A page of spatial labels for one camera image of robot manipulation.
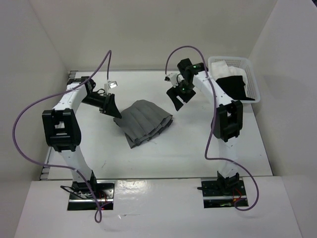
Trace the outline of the grey skirt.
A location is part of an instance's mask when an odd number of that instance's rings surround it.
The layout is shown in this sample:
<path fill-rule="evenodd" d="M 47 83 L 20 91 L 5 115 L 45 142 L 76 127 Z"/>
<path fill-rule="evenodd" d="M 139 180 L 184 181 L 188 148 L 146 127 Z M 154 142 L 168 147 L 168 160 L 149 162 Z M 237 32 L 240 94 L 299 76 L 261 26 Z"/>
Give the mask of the grey skirt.
<path fill-rule="evenodd" d="M 129 147 L 140 146 L 160 135 L 173 122 L 173 115 L 147 100 L 138 100 L 113 121 L 125 134 Z"/>

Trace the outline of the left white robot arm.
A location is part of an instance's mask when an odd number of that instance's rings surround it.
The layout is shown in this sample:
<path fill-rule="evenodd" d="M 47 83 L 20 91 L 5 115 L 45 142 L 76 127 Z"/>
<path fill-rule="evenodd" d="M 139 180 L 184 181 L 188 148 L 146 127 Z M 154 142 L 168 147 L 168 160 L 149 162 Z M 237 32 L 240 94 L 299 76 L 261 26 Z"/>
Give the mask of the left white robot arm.
<path fill-rule="evenodd" d="M 99 94 L 94 91 L 95 86 L 95 81 L 88 76 L 69 79 L 67 93 L 51 110 L 42 113 L 47 144 L 72 168 L 73 186 L 87 198 L 95 197 L 99 186 L 80 148 L 82 133 L 76 112 L 80 104 L 84 103 L 98 108 L 102 114 L 122 118 L 115 104 L 115 95 L 107 91 Z"/>

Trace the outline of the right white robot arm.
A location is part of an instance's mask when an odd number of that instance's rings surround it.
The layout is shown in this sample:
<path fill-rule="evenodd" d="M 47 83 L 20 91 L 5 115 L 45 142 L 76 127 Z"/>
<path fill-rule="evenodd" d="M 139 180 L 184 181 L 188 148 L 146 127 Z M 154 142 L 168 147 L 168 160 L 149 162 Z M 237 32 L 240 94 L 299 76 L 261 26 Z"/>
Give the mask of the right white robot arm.
<path fill-rule="evenodd" d="M 177 68 L 178 74 L 166 75 L 172 87 L 167 95 L 172 100 L 175 109 L 180 110 L 194 96 L 197 88 L 213 104 L 213 117 L 210 137 L 215 137 L 219 146 L 219 160 L 223 161 L 217 171 L 217 190 L 228 195 L 239 182 L 236 142 L 243 126 L 243 104 L 231 97 L 219 84 L 212 79 L 205 65 L 192 64 L 189 58 L 181 60 Z"/>

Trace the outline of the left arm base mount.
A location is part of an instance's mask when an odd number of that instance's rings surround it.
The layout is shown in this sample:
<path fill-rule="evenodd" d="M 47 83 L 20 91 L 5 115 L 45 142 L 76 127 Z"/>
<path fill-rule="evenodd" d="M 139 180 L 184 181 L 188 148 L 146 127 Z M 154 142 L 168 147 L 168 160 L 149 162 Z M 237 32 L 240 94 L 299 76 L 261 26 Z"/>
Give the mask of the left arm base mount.
<path fill-rule="evenodd" d="M 93 192 L 102 210 L 113 209 L 114 186 L 115 182 L 113 180 L 97 180 Z M 68 211 L 97 210 L 92 193 L 85 183 L 83 187 L 73 182 L 71 186 L 61 185 L 60 188 L 69 194 Z"/>

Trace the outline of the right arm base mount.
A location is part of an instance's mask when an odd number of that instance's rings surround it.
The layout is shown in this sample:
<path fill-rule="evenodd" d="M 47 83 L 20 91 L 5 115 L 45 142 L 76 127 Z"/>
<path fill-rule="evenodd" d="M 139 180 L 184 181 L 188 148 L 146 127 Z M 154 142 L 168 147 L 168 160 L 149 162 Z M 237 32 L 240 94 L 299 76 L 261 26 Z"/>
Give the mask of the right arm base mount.
<path fill-rule="evenodd" d="M 248 199 L 242 179 L 226 191 L 221 191 L 217 180 L 202 179 L 197 190 L 202 192 L 204 208 L 248 207 Z"/>

